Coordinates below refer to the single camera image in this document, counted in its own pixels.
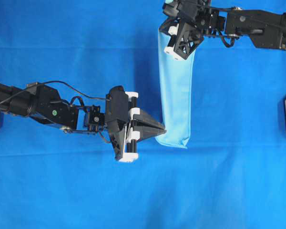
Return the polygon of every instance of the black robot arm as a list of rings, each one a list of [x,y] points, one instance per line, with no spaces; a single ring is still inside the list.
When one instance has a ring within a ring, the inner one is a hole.
[[[166,53],[186,60],[204,37],[218,37],[230,48],[241,36],[249,36],[257,48],[286,50],[286,13],[223,9],[210,4],[210,0],[174,0],[164,4],[163,13],[168,18],[159,30],[171,36]],[[227,13],[227,17],[220,16],[220,12]]]
[[[122,86],[112,88],[106,98],[89,97],[106,101],[105,113],[100,106],[85,106],[80,96],[73,97],[70,102],[61,99],[58,91],[47,86],[49,83],[61,81],[32,83],[21,90],[0,84],[0,113],[30,117],[36,122],[56,127],[64,133],[97,134],[109,133],[115,152],[115,159],[121,162],[132,162],[138,158],[137,142],[164,134],[165,127],[155,121],[146,112],[137,107],[138,93],[125,92]],[[78,130],[79,111],[85,112],[83,125],[85,130]]]

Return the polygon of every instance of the blue tablecloth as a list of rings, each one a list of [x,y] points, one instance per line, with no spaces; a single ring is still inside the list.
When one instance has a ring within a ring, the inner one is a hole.
[[[99,97],[123,85],[161,121],[162,4],[0,0],[0,82],[64,80]],[[212,4],[286,11],[281,0]],[[76,95],[54,86],[64,99]],[[115,162],[99,137],[5,115],[0,229],[286,229],[286,52],[246,37],[231,49],[206,39],[192,90],[188,149],[150,139],[132,164]]]

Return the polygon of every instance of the folded cloth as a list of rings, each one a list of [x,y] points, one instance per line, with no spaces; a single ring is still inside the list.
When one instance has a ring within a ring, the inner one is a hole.
[[[194,53],[176,61],[164,53],[170,37],[158,34],[163,122],[167,133],[156,137],[164,146],[186,148],[191,136],[191,91]]]

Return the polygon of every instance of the white plastic part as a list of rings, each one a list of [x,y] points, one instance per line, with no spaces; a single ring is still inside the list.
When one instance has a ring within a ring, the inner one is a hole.
[[[133,131],[133,128],[129,130],[130,133],[135,133],[138,131]],[[137,153],[126,153],[125,147],[126,147],[126,134],[127,134],[127,126],[125,126],[125,133],[124,133],[124,142],[123,142],[123,157],[119,160],[119,162],[123,163],[131,163],[134,160],[137,160],[139,158],[139,154]]]
[[[166,46],[164,48],[164,52],[166,54],[171,55],[177,61],[184,61],[184,59],[181,56],[179,56],[177,53],[174,52],[174,48],[175,48],[175,46],[174,47]]]
[[[139,155],[137,153],[123,153],[123,157],[119,160],[119,162],[132,163],[138,158]]]
[[[127,139],[126,139],[126,143],[131,143],[132,140],[138,141],[139,139],[140,139],[140,131],[134,131],[133,127],[130,128]]]
[[[139,98],[139,93],[137,93],[137,92],[125,92],[125,94],[128,95],[128,101],[129,102],[132,101],[132,97]]]
[[[179,24],[177,24],[177,26],[171,26],[168,30],[168,33],[170,35],[177,35],[178,33],[178,28],[179,28]]]
[[[129,121],[133,120],[133,115],[139,115],[140,114],[140,108],[139,107],[135,107],[129,110],[128,112],[128,116],[129,116]]]

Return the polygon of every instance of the screw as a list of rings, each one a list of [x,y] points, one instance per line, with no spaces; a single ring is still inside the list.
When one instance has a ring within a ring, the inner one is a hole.
[[[244,22],[244,21],[246,20],[246,17],[241,16],[241,17],[239,18],[239,20],[240,20],[241,22]]]

